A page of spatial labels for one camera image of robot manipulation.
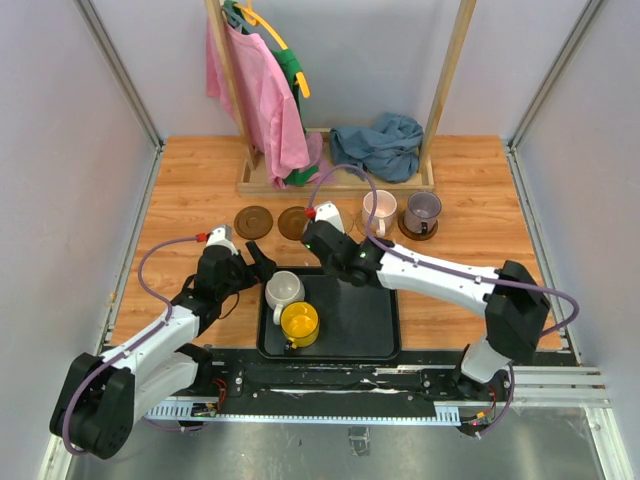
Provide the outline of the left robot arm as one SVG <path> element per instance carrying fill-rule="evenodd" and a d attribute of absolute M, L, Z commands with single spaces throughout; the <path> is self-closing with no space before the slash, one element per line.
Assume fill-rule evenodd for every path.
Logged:
<path fill-rule="evenodd" d="M 194 339 L 221 318 L 229 297 L 269 281 L 276 271 L 255 242 L 246 246 L 252 264 L 232 242 L 208 241 L 195 273 L 154 322 L 100 355 L 73 360 L 49 424 L 70 454 L 109 459 L 167 397 L 181 390 L 200 396 L 212 388 L 212 355 Z"/>

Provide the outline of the pink mug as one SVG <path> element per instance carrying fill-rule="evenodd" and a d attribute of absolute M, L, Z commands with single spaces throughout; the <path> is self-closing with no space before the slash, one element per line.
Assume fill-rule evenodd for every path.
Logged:
<path fill-rule="evenodd" d="M 385 226 L 385 219 L 388 217 L 396 217 L 398 202 L 394 195 L 386 190 L 377 190 L 376 192 L 367 193 L 362 200 L 363 216 L 367 215 L 368 219 L 364 221 L 366 229 L 371 232 L 374 220 L 381 220 L 381 230 Z"/>

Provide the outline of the white speckled mug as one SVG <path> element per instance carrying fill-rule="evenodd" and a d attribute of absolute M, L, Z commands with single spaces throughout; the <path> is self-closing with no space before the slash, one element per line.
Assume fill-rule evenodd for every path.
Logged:
<path fill-rule="evenodd" d="M 265 299 L 272 310 L 273 323 L 279 326 L 284 309 L 293 303 L 305 300 L 305 288 L 294 273 L 277 271 L 266 283 Z"/>

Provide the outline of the woven rattan coaster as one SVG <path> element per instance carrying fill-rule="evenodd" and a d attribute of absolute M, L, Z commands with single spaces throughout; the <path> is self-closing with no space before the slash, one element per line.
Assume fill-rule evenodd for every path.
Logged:
<path fill-rule="evenodd" d="M 367 219 L 368 219 L 368 216 L 367 215 L 363 216 L 363 211 L 358 213 L 355 217 L 355 226 L 362 235 L 366 235 L 366 228 L 364 225 L 364 221 Z M 395 216 L 388 217 L 385 219 L 385 226 L 381 230 L 379 230 L 379 227 L 382 225 L 382 221 L 374 220 L 374 223 L 371 227 L 371 233 L 374 236 L 379 238 L 390 238 L 391 235 L 396 230 L 395 222 L 396 222 Z"/>
<path fill-rule="evenodd" d="M 354 227 L 354 219 L 351 213 L 343 207 L 339 208 L 340 218 L 344 227 L 344 232 L 349 234 Z"/>

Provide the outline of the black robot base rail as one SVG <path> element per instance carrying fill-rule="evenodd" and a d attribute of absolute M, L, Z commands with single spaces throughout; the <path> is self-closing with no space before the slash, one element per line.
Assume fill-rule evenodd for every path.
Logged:
<path fill-rule="evenodd" d="M 427 420 L 439 402 L 508 403 L 514 372 L 501 370 L 486 384 L 460 368 L 401 372 L 396 366 L 268 362 L 254 350 L 181 347 L 180 359 L 197 368 L 194 380 L 171 395 L 195 400 L 185 416 L 194 425 L 219 414 L 271 419 L 371 418 Z"/>

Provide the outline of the purple glass mug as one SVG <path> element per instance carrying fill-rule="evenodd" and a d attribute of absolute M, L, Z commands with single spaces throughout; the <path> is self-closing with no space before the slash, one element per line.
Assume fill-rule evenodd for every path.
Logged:
<path fill-rule="evenodd" d="M 414 234 L 429 234 L 442 211 L 439 197 L 428 191 L 413 193 L 407 201 L 402 225 Z"/>

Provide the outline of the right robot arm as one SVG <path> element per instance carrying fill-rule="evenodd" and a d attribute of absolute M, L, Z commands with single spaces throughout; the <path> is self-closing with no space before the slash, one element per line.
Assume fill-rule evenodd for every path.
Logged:
<path fill-rule="evenodd" d="M 309 222 L 301 242 L 320 260 L 325 274 L 353 286 L 410 291 L 482 317 L 486 333 L 466 348 L 452 377 L 463 399 L 477 399 L 500 370 L 534 357 L 550 302 L 517 262 L 474 267 L 377 238 L 356 243 L 326 220 Z"/>

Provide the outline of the yellow mug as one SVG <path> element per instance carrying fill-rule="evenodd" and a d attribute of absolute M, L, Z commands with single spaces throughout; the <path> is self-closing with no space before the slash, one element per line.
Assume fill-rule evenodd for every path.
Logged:
<path fill-rule="evenodd" d="M 281 315 L 281 330 L 285 337 L 285 351 L 311 346 L 320 330 L 316 309 L 308 302 L 294 302 Z"/>

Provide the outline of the brown wooden coaster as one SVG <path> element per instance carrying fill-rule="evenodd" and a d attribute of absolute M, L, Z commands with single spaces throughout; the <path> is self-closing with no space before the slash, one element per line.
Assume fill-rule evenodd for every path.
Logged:
<path fill-rule="evenodd" d="M 247 240 L 265 237 L 273 227 L 270 211 L 259 205 L 251 205 L 240 210 L 234 219 L 235 232 Z"/>
<path fill-rule="evenodd" d="M 407 238 L 409 238 L 409 239 L 411 239 L 413 241 L 426 241 L 426 240 L 429 240 L 429 239 L 433 238 L 436 235 L 436 233 L 438 231 L 438 227 L 439 227 L 438 221 L 435 221 L 435 224 L 433 225 L 433 227 L 427 233 L 416 233 L 416 232 L 413 232 L 412 230 L 410 230 L 410 229 L 408 229 L 406 227 L 405 222 L 404 222 L 405 213 L 406 213 L 406 211 L 403 210 L 398 215 L 398 218 L 397 218 L 398 227 L 399 227 L 401 233 L 405 237 L 407 237 Z"/>
<path fill-rule="evenodd" d="M 302 206 L 293 206 L 284 210 L 278 218 L 280 234 L 292 241 L 299 241 L 304 233 L 308 217 Z"/>

